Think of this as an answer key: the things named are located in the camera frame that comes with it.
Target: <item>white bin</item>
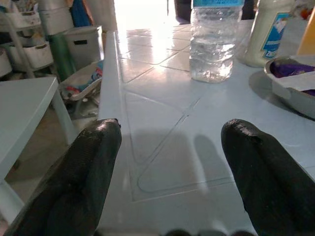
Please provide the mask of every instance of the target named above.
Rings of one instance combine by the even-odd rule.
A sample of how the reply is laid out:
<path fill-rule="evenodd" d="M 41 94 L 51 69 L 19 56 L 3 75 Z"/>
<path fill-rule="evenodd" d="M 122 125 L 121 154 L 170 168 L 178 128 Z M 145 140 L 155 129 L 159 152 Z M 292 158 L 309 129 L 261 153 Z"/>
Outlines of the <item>white bin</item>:
<path fill-rule="evenodd" d="M 0 48 L 0 77 L 12 71 L 5 49 Z"/>
<path fill-rule="evenodd" d="M 17 29 L 40 25 L 40 17 L 38 12 L 25 11 L 17 13 L 5 13 Z M 0 26 L 6 26 L 5 19 L 0 17 Z"/>
<path fill-rule="evenodd" d="M 54 35 L 73 28 L 72 16 L 68 7 L 39 12 L 46 35 Z"/>
<path fill-rule="evenodd" d="M 104 59 L 102 26 L 73 28 L 64 35 L 77 70 Z"/>
<path fill-rule="evenodd" d="M 23 62 L 20 58 L 20 55 L 18 54 L 18 50 L 16 49 L 16 47 L 14 47 L 14 44 L 7 43 L 3 44 L 3 46 L 7 50 L 12 67 L 16 70 L 20 70 L 21 67 L 23 67 Z M 54 61 L 48 42 L 33 47 L 24 47 L 23 49 L 33 69 L 50 65 Z"/>

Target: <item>white container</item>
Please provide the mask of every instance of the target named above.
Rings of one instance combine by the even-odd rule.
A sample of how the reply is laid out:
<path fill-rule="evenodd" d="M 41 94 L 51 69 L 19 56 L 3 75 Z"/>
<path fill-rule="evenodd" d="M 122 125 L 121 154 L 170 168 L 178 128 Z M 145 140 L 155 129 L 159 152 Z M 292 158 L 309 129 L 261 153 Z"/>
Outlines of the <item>white container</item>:
<path fill-rule="evenodd" d="M 20 55 L 18 54 L 18 50 L 16 49 L 16 47 L 14 47 L 14 44 L 7 43 L 3 46 L 7 50 L 12 67 L 14 69 L 20 70 L 23 66 L 23 62 L 20 58 Z M 48 42 L 43 45 L 24 47 L 23 49 L 33 69 L 50 65 L 54 61 Z"/>
<path fill-rule="evenodd" d="M 12 71 L 9 58 L 6 55 L 5 49 L 0 48 L 0 77 Z"/>
<path fill-rule="evenodd" d="M 260 0 L 244 63 L 263 67 L 274 58 L 294 0 Z"/>
<path fill-rule="evenodd" d="M 10 18 L 15 28 L 22 29 L 40 25 L 38 12 L 25 11 L 18 13 L 5 13 Z M 0 26 L 6 26 L 6 20 L 0 17 Z"/>
<path fill-rule="evenodd" d="M 56 10 L 56 9 L 64 8 L 64 7 L 68 7 L 65 0 L 39 0 L 38 1 L 39 11 Z"/>
<path fill-rule="evenodd" d="M 54 35 L 73 28 L 72 16 L 68 7 L 39 12 L 46 35 Z"/>
<path fill-rule="evenodd" d="M 73 28 L 64 35 L 77 70 L 104 59 L 102 26 Z"/>

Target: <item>table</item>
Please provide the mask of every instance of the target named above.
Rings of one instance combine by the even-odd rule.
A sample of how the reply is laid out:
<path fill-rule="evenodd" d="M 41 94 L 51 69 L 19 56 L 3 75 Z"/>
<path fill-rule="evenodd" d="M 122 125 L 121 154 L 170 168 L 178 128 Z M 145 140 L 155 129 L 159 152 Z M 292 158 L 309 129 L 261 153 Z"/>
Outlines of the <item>table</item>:
<path fill-rule="evenodd" d="M 4 178 L 45 114 L 50 102 L 71 144 L 77 136 L 55 77 L 0 82 L 0 212 L 12 223 L 23 202 Z"/>
<path fill-rule="evenodd" d="M 241 23 L 237 55 L 251 24 Z M 280 55 L 295 54 L 305 26 L 289 21 Z M 123 142 L 99 226 L 105 232 L 254 232 L 221 147 L 221 128 L 233 118 L 275 136 L 315 176 L 315 122 L 282 104 L 261 68 L 238 59 L 226 82 L 191 80 L 189 29 L 107 34 L 99 119 L 118 118 Z"/>

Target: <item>plastic water bottle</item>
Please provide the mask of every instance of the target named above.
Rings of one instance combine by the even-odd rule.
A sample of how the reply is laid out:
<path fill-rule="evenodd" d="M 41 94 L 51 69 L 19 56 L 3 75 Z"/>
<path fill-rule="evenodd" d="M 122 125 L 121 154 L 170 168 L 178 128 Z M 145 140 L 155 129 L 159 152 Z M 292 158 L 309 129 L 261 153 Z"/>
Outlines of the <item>plastic water bottle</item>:
<path fill-rule="evenodd" d="M 193 0 L 189 60 L 194 80 L 219 83 L 230 77 L 243 5 L 244 0 Z"/>

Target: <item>white storage basket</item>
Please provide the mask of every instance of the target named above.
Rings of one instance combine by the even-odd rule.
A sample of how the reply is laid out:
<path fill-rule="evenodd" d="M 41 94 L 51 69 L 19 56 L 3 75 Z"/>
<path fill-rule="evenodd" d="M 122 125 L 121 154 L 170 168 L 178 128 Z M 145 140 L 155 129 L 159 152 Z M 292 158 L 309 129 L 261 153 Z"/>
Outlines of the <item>white storage basket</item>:
<path fill-rule="evenodd" d="M 38 12 L 25 11 L 17 13 L 5 13 L 17 29 L 40 25 L 40 17 Z M 0 26 L 6 26 L 6 20 L 0 17 Z"/>
<path fill-rule="evenodd" d="M 5 49 L 0 48 L 0 77 L 12 71 L 10 61 L 6 55 Z"/>
<path fill-rule="evenodd" d="M 13 68 L 19 70 L 23 65 L 23 62 L 18 54 L 18 50 L 14 47 L 13 43 L 7 43 L 3 46 L 7 49 Z M 54 61 L 48 42 L 38 46 L 24 47 L 23 49 L 33 69 L 47 66 Z"/>
<path fill-rule="evenodd" d="M 44 31 L 54 35 L 73 28 L 72 16 L 68 7 L 39 12 Z"/>

